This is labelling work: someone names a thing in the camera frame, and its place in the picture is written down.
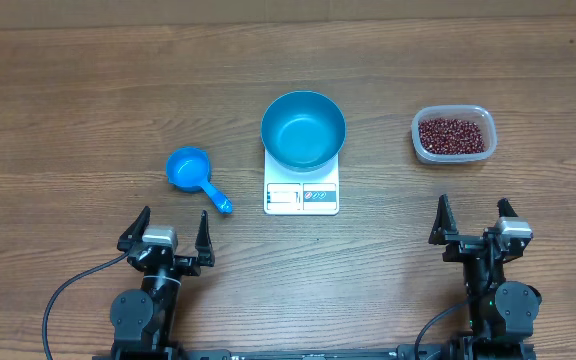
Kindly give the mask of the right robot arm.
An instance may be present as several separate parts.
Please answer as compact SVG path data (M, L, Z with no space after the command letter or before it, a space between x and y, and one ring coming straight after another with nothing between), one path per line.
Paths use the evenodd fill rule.
M418 334L413 352L421 357L421 340L437 321L466 307L467 332L451 337L435 355L438 359L534 359L534 347L524 341L534 332L533 322L542 303L540 292L527 284L509 281L504 265L523 256L534 234L509 201L497 202L499 217L479 236L462 235L447 195L439 197L429 235L432 245L443 245L445 262L463 265L466 300L436 315Z

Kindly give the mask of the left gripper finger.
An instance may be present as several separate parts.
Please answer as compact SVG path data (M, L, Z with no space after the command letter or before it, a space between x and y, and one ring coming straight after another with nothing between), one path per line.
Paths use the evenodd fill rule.
M214 266L215 254L210 239L208 213L206 210L203 210L201 213L201 221L195 241L195 249L197 250L197 262L200 266Z
M117 249L128 252L134 245L142 241L143 234L149 225L151 210L145 206L136 220L119 236Z

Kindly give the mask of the blue plastic measuring scoop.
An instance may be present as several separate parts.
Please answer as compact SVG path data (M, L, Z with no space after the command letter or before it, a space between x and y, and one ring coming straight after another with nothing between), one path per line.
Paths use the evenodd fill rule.
M211 164L207 153L196 147L183 147L173 152L166 163L170 184L184 192L203 191L221 214L231 214L233 204L211 182Z

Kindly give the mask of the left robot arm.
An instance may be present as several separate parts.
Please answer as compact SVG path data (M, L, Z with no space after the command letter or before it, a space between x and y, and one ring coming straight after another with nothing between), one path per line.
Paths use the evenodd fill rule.
M176 304L183 277L198 277L215 264L208 214L201 213L195 256L176 253L177 232L172 226L151 225L145 207L122 233L117 249L143 274L138 289L113 300L109 318L114 327L110 359L187 359L180 343L172 341Z

